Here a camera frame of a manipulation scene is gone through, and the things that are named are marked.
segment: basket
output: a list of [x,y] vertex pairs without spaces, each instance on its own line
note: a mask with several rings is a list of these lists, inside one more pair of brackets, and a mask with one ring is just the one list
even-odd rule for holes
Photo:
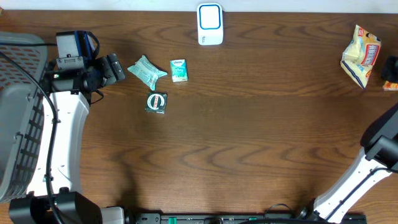
[[[31,34],[0,32],[0,42],[41,44]],[[47,63],[46,47],[0,45],[0,51],[37,81]],[[25,197],[40,152],[44,123],[42,94],[16,67],[0,57],[0,202]]]

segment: red label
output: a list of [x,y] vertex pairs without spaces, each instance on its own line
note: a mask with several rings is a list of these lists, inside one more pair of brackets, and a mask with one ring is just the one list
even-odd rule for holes
[[158,96],[158,95],[155,96],[154,108],[157,108],[157,99],[159,99],[159,96]]
[[362,37],[362,36],[363,36],[363,29],[362,29],[362,28],[359,28],[358,36],[359,36],[359,37]]
[[366,46],[365,58],[363,58],[361,65],[374,65],[377,55],[379,55],[379,49],[380,46],[377,44],[368,44]]

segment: teal packet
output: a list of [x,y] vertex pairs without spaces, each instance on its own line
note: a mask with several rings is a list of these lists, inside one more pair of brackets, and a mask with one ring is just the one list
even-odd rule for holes
[[172,67],[172,80],[173,82],[188,81],[187,63],[185,59],[170,61]]
[[160,71],[153,66],[145,55],[143,55],[135,65],[128,67],[127,70],[141,79],[152,91],[155,90],[157,79],[167,75],[167,72]]

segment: wood grain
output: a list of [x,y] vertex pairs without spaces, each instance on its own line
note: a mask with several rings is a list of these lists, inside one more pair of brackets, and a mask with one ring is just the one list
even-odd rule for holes
[[[355,24],[382,48],[361,90],[339,65]],[[127,78],[90,108],[81,149],[85,196],[100,207],[163,212],[263,212],[322,194],[357,155],[363,131],[398,101],[379,74],[398,55],[398,16],[224,14],[224,42],[197,43],[191,12],[5,11],[1,31],[55,42],[90,30],[100,55],[117,53]],[[169,75],[166,114],[144,111],[149,92],[126,68],[146,55]],[[49,58],[57,56],[49,50]],[[189,81],[172,83],[169,61],[187,60]],[[377,184],[353,208],[369,223],[398,222],[398,178]],[[0,222],[9,223],[8,204]]]

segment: white and blue device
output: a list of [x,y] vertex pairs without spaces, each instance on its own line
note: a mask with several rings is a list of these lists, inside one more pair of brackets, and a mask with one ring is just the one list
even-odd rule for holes
[[197,8],[198,42],[200,45],[218,45],[223,42],[223,8],[217,3],[200,4]]

